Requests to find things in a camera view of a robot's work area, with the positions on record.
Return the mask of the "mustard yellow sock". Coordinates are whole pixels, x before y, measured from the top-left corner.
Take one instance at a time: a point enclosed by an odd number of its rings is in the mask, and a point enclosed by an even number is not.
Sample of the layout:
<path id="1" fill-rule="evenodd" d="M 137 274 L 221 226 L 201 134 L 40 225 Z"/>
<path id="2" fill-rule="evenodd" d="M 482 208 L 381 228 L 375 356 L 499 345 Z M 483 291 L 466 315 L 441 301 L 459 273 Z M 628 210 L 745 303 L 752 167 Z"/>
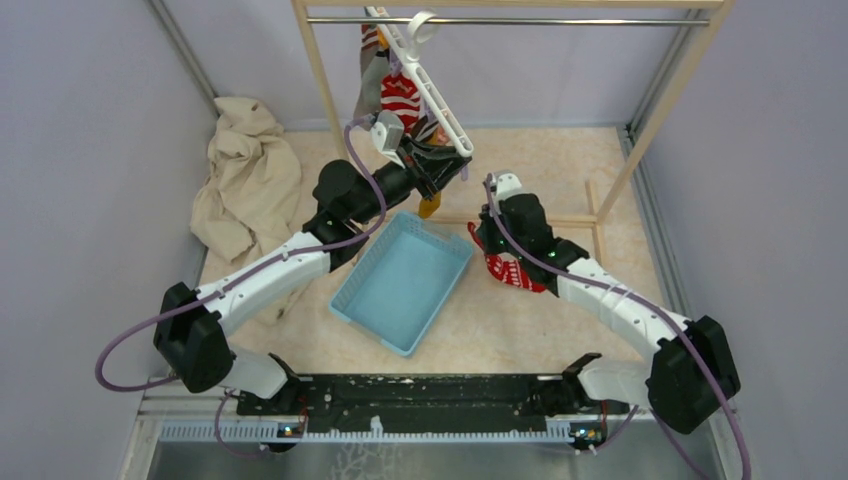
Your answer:
<path id="1" fill-rule="evenodd" d="M 438 126 L 436 128 L 436 130 L 425 140 L 426 144 L 432 145 L 430 143 L 430 139 L 439 128 L 443 129 L 441 126 Z M 417 215 L 421 219 L 428 219 L 440 208 L 440 206 L 441 206 L 441 194 L 440 193 L 434 194 L 431 199 L 422 198 L 419 201 Z"/>

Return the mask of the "white plastic clip hanger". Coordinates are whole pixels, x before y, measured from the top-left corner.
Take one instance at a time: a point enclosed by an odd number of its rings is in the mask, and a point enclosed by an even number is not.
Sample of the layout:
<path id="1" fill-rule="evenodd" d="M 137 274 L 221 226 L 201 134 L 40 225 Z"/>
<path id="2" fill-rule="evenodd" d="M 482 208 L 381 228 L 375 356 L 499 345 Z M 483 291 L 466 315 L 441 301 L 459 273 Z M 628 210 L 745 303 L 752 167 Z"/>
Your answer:
<path id="1" fill-rule="evenodd" d="M 416 13 L 414 20 L 436 17 L 436 13 L 425 9 Z M 464 129 L 454 117 L 441 92 L 435 86 L 420 63 L 421 46 L 432 38 L 438 30 L 437 25 L 409 24 L 402 33 L 398 25 L 376 25 L 387 37 L 392 51 L 403 63 L 402 71 L 416 84 L 421 94 L 422 115 L 410 133 L 406 133 L 419 142 L 425 140 L 441 126 L 450 137 L 452 144 L 462 156 L 472 156 L 473 144 Z"/>

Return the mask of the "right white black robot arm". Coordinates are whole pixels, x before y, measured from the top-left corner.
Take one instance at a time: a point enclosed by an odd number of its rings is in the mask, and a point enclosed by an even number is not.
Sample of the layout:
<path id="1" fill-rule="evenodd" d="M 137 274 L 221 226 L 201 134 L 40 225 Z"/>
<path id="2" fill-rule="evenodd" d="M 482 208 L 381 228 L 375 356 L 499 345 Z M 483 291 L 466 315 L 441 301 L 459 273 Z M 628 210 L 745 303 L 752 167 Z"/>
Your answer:
<path id="1" fill-rule="evenodd" d="M 619 282 L 586 249 L 554 234 L 534 194 L 491 199 L 467 229 L 491 274 L 525 279 L 579 306 L 639 354 L 637 361 L 584 355 L 565 372 L 569 408 L 588 412 L 600 401 L 647 407 L 682 434 L 729 410 L 741 380 L 717 320 L 669 311 Z"/>

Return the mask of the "red Santa Christmas sock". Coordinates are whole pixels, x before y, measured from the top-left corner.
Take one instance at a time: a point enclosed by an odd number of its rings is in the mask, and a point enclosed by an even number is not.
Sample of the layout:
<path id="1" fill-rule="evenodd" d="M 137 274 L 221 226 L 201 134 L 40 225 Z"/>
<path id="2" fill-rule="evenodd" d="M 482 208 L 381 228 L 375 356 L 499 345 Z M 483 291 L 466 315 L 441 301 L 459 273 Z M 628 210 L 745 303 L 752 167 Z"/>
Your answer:
<path id="1" fill-rule="evenodd" d="M 476 235 L 476 230 L 479 226 L 480 224 L 475 224 L 474 222 L 466 223 L 466 229 L 472 240 L 483 251 L 482 241 Z M 518 260 L 506 260 L 502 254 L 490 255 L 484 251 L 483 257 L 489 274 L 500 283 L 533 293 L 547 291 L 547 288 L 543 284 L 537 283 L 530 278 Z"/>

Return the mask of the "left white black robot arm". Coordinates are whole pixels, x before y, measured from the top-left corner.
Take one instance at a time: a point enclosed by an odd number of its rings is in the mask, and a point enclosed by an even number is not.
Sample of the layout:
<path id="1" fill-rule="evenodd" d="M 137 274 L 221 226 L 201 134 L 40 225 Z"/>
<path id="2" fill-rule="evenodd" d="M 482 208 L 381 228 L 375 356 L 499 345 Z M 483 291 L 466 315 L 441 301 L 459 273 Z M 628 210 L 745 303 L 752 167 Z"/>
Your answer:
<path id="1" fill-rule="evenodd" d="M 153 343 L 188 392 L 237 389 L 277 414 L 297 406 L 298 377 L 284 361 L 233 346 L 228 338 L 282 296 L 351 261 L 368 238 L 362 225 L 374 224 L 414 191 L 426 198 L 442 191 L 471 161 L 473 148 L 404 135 L 386 152 L 388 163 L 374 173 L 351 159 L 325 164 L 313 190 L 315 215 L 271 253 L 194 290 L 179 283 L 166 291 L 165 318 Z"/>

